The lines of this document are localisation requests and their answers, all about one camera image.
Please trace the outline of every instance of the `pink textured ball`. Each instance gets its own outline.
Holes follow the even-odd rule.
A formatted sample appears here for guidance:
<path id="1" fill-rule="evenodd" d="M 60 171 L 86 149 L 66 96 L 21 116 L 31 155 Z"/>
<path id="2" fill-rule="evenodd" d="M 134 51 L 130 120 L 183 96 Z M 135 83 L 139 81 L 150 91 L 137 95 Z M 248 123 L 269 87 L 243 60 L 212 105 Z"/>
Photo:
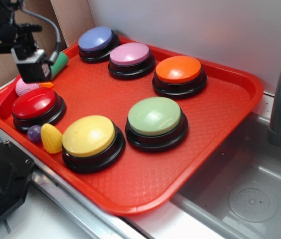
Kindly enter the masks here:
<path id="1" fill-rule="evenodd" d="M 25 94 L 26 92 L 32 91 L 36 88 L 39 88 L 40 85 L 38 83 L 25 83 L 22 78 L 20 78 L 15 86 L 15 91 L 18 96 Z"/>

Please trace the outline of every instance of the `yellow toy corn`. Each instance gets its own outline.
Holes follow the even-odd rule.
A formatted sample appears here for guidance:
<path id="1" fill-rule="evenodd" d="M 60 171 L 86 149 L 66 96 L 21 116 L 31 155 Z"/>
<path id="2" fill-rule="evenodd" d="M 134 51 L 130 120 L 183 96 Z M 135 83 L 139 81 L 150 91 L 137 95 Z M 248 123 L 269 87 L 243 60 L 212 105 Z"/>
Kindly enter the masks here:
<path id="1" fill-rule="evenodd" d="M 55 126 L 45 123 L 41 128 L 41 139 L 46 152 L 62 151 L 62 133 Z"/>

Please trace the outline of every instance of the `small purple ball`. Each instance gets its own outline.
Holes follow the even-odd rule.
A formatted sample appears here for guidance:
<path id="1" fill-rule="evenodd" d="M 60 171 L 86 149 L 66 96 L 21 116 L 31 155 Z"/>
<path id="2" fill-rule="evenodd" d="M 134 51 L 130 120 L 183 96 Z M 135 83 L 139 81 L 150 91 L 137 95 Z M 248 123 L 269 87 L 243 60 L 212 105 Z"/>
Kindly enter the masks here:
<path id="1" fill-rule="evenodd" d="M 27 131 L 27 137 L 33 143 L 41 143 L 41 126 L 34 125 Z"/>

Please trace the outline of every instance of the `sink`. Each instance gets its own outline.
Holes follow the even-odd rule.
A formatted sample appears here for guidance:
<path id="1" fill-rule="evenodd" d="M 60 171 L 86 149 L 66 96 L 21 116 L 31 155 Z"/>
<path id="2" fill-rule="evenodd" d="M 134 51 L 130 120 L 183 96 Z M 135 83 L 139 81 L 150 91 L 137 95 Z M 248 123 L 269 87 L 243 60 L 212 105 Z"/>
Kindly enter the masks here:
<path id="1" fill-rule="evenodd" d="M 171 200 L 229 239 L 281 239 L 281 147 L 251 113 Z"/>

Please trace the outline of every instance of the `red tray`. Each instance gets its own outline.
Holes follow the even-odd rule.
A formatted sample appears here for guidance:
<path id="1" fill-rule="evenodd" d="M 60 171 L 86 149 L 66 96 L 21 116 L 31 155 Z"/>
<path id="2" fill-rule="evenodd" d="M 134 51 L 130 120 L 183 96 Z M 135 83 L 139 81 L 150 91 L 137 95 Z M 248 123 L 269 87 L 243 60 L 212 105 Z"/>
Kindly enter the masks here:
<path id="1" fill-rule="evenodd" d="M 131 42 L 121 38 L 122 43 Z M 149 46 L 156 62 L 178 55 Z M 68 65 L 53 80 L 53 90 L 66 105 L 64 118 L 55 126 L 63 133 L 74 121 L 103 115 L 124 132 L 130 108 L 156 96 L 153 72 L 136 80 L 116 80 L 108 73 L 108 62 L 84 63 L 74 45 L 64 51 Z M 219 144 L 251 112 L 263 96 L 255 76 L 201 60 L 208 80 L 205 90 L 192 98 L 176 100 L 189 122 L 188 135 L 178 147 L 162 153 L 145 153 L 127 142 L 122 157 L 110 168 L 94 174 L 69 170 L 61 153 L 48 154 L 16 130 L 12 117 L 0 118 L 0 128 L 78 191 L 109 213 L 128 216 L 148 211 L 168 201 Z"/>

